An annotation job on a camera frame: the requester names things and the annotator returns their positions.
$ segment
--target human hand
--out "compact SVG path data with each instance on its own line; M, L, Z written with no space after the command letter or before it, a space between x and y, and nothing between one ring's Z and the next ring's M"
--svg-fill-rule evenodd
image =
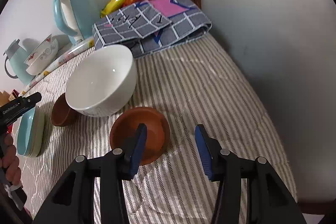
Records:
M19 158L16 156L16 147L13 145L13 138L10 134L4 139L7 145L6 154L0 159L0 168L8 168L6 179L14 185L18 185L21 179L21 169L19 167Z

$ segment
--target metal bolt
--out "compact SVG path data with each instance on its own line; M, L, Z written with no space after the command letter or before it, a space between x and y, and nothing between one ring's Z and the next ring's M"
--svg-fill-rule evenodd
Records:
M115 155L120 155L122 152L123 152L123 150L121 148L113 149L113 154L115 154Z
M258 162L259 162L260 164L265 164L265 163L267 162L267 160L266 160L264 157L259 157L259 158L258 158Z
M84 156L83 155L79 155L76 157L76 162L82 162L84 160Z
M226 148L223 148L223 149L220 150L220 153L224 156L229 156L230 150L228 150Z

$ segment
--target folded fabric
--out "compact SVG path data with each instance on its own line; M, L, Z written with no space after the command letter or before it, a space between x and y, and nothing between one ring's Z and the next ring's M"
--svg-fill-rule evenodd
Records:
M139 57L199 38L211 25L191 0L145 0L103 17L92 34L96 50L122 43Z

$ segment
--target small brown bowl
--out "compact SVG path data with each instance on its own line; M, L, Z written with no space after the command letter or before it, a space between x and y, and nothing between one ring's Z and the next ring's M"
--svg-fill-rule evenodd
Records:
M69 107L63 93L56 100L51 111L51 122L56 127L66 127L75 122L78 112Z
M122 147L140 123L147 126L147 140L140 165L157 160L166 150L170 138L169 125L160 112L151 107L136 107L124 112L113 124L110 133L111 149Z

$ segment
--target striped tablecloth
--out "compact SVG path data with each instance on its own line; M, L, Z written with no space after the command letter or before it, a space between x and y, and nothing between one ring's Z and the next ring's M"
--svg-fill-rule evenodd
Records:
M137 86L130 101L117 113L102 118L80 116L75 124L51 124L54 102L65 92L71 72L93 48L74 57L37 83L27 95L42 94L45 113L41 152L20 158L26 207L35 215L54 184L77 155L88 158L110 150L109 133L127 109L151 106L167 118L171 138L167 151L141 166L134 180L124 181L131 223L209 223L217 183L204 175L194 140L203 123L210 137L239 157L264 156L294 198L293 174L279 136L262 103L228 54L210 35L136 59ZM94 219L100 223L100 179L95 180ZM246 181L242 180L240 221L245 223Z

